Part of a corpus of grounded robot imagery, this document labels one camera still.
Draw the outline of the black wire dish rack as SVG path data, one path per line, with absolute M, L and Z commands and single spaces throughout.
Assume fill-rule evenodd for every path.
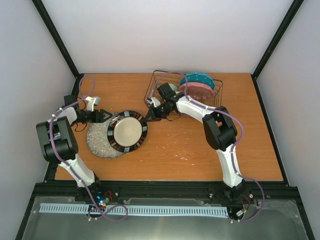
M 197 100 L 198 102 L 201 102 L 203 104 L 209 105 L 209 106 L 220 106 L 222 103 L 222 95 L 223 95 L 223 81 L 220 79 L 214 79 L 211 76 L 209 76 L 206 73 L 203 72 L 190 72 L 186 73 L 187 75 L 202 75 L 205 76 L 206 78 L 210 79 L 210 82 L 213 82 L 213 84 L 210 84 L 212 94 L 211 96 L 206 96 L 203 93 L 200 98 Z M 160 87 L 161 85 L 168 83 L 168 84 L 173 84 L 177 88 L 179 88 L 181 85 L 185 84 L 186 81 L 184 80 L 183 76 L 179 74 L 178 72 L 169 72 L 169 71 L 164 71 L 164 70 L 154 70 L 148 85 L 148 88 L 146 90 L 145 96 L 144 96 L 144 103 L 145 105 L 149 108 L 151 106 L 150 102 L 148 101 L 148 98 L 150 94 L 153 91 L 153 97 L 157 98 L 160 103 L 163 101 L 160 100 L 160 95 L 159 92 L 157 91 L 157 88 Z

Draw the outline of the black rimmed cream plate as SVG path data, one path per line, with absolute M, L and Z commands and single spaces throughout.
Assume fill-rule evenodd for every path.
M 107 128 L 107 140 L 118 152 L 129 153 L 142 146 L 147 138 L 148 125 L 139 112 L 126 110 L 114 117 Z

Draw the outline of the pink plate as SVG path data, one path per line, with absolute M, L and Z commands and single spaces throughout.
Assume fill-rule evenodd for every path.
M 186 94 L 189 97 L 197 101 L 208 100 L 215 96 L 214 90 L 209 85 L 206 85 L 201 82 L 183 83 L 179 87 L 179 91 L 185 92 L 185 90 L 186 90 Z

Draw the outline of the blue dotted plate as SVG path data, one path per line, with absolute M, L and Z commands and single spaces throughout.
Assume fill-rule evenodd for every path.
M 206 89 L 214 90 L 216 84 L 211 76 L 203 72 L 190 72 L 185 75 L 180 80 L 180 89 L 183 89 L 187 86 L 189 87 L 202 87 Z

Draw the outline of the green ceramic bowl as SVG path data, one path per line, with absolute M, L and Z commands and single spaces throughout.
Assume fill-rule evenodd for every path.
M 171 92 L 179 93 L 179 88 L 178 88 L 176 85 L 174 85 L 174 84 L 172 84 L 172 83 L 169 83 L 168 85 L 169 85 L 169 87 L 170 87 L 170 91 L 171 91 Z

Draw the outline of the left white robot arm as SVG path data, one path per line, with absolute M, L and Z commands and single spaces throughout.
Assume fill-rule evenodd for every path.
M 78 123 L 100 124 L 109 120 L 111 113 L 95 109 L 100 100 L 98 96 L 78 99 L 74 95 L 67 95 L 64 97 L 65 105 L 60 107 L 51 119 L 36 125 L 44 159 L 64 168 L 76 181 L 79 191 L 95 202 L 104 200 L 106 194 L 97 175 L 79 156 L 72 126 Z

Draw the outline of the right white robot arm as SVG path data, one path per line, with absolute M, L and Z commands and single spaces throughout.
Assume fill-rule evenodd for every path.
M 157 88 L 162 100 L 150 91 L 145 98 L 149 108 L 146 115 L 148 122 L 166 119 L 170 113 L 184 114 L 202 123 L 208 145 L 216 150 L 222 169 L 222 180 L 226 185 L 225 197 L 235 201 L 244 191 L 244 179 L 241 175 L 237 154 L 236 136 L 238 135 L 232 116 L 224 106 L 212 107 L 205 105 L 185 92 L 174 91 L 168 83 Z

